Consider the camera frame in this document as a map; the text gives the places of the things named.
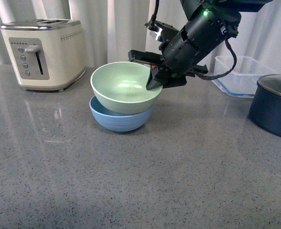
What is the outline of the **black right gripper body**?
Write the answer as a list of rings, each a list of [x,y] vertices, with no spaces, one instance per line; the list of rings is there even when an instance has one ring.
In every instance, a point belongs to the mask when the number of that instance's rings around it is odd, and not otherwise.
[[[129,61],[158,65],[164,72],[163,88],[186,85],[187,76],[195,71],[207,72],[197,64],[225,39],[225,23],[213,14],[197,14],[169,42],[161,42],[161,54],[131,50]]]

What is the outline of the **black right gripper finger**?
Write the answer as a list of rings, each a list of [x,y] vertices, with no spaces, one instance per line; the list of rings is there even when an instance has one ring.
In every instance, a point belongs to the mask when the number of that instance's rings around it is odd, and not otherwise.
[[[164,72],[158,65],[151,65],[150,75],[147,80],[146,90],[152,90],[166,84],[166,78]]]

